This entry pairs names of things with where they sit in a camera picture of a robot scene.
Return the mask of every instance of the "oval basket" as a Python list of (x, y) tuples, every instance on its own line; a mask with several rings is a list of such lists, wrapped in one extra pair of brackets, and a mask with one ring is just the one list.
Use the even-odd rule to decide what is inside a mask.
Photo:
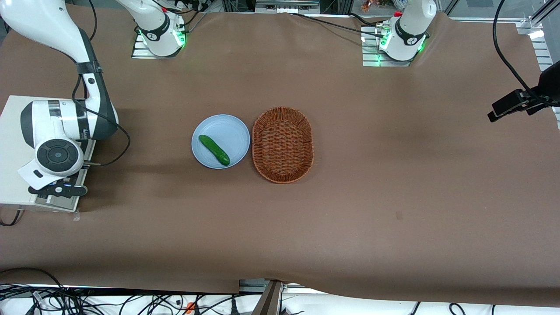
[(255, 122), (252, 151), (253, 163), (264, 178), (293, 183), (313, 164), (311, 124), (293, 108), (269, 109)]

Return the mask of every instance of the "black button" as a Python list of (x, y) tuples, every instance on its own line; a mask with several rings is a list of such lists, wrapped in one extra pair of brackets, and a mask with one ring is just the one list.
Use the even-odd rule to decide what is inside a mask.
[(55, 163), (62, 163), (68, 159), (68, 151), (61, 147), (54, 147), (49, 150), (49, 160)]
[(49, 140), (47, 142), (45, 142), (43, 145), (47, 146), (47, 147), (65, 147), (68, 145), (68, 141), (65, 140)]
[(78, 160), (78, 150), (76, 150), (75, 146), (68, 147), (66, 150), (68, 152), (68, 160), (74, 164)]
[(43, 146), (40, 146), (39, 150), (37, 151), (37, 161), (41, 165), (46, 165), (49, 163), (49, 158), (46, 156), (46, 154), (47, 154), (47, 150), (43, 148)]
[(74, 166), (74, 163), (66, 161), (59, 164), (50, 163), (49, 165), (45, 165), (46, 168), (50, 169), (53, 172), (65, 172), (71, 169)]

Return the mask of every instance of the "logo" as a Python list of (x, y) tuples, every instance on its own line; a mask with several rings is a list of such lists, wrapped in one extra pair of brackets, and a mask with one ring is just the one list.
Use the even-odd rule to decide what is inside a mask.
[(89, 139), (89, 138), (90, 138), (90, 131), (89, 131), (89, 129), (87, 129), (87, 128), (86, 128), (86, 129), (82, 129), (82, 137), (81, 137), (81, 139), (82, 139), (82, 140), (85, 140), (85, 139)]

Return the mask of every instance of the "metal bracket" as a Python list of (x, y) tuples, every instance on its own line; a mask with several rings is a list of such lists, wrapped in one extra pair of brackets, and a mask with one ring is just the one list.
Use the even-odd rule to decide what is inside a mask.
[(251, 315), (278, 315), (284, 286), (281, 281), (269, 282)]

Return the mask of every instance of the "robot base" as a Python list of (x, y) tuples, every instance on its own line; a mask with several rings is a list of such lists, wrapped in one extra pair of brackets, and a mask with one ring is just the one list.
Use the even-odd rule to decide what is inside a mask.
[[(0, 115), (0, 206), (3, 209), (76, 212), (79, 196), (66, 198), (29, 193), (29, 184), (17, 172), (22, 163), (34, 158), (35, 150), (25, 142), (20, 126), (21, 111), (34, 100), (52, 98), (11, 95)], [(91, 159), (94, 147), (95, 141), (92, 140), (82, 144), (86, 160)], [(86, 174), (87, 169), (81, 169), (70, 177), (70, 182), (81, 186)]]
[(391, 28), (387, 31), (385, 37), (381, 39), (379, 49), (394, 60), (409, 61), (422, 49), (426, 36), (424, 35), (420, 40), (414, 39), (415, 43), (412, 45), (406, 45), (395, 30), (396, 21), (398, 19), (398, 17), (392, 17), (390, 19)]

